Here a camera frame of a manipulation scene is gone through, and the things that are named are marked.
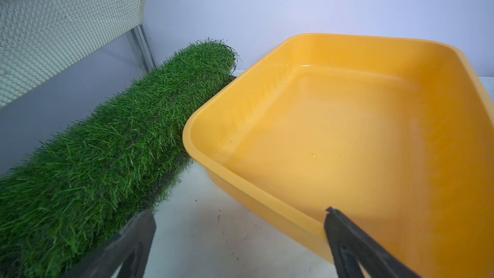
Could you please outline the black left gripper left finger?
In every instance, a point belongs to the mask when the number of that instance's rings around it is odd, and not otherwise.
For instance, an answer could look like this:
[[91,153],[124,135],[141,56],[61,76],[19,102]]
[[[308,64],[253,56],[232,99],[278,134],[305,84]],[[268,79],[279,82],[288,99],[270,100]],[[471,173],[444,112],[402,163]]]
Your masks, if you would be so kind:
[[64,277],[143,277],[156,231],[152,211],[134,215],[112,238]]

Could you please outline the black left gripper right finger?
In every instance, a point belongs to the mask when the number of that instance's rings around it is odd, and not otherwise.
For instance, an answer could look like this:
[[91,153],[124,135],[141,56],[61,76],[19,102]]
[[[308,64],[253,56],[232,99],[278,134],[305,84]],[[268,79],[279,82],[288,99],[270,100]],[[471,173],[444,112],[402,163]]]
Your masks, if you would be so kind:
[[324,221],[338,277],[417,277],[338,209],[329,207]]

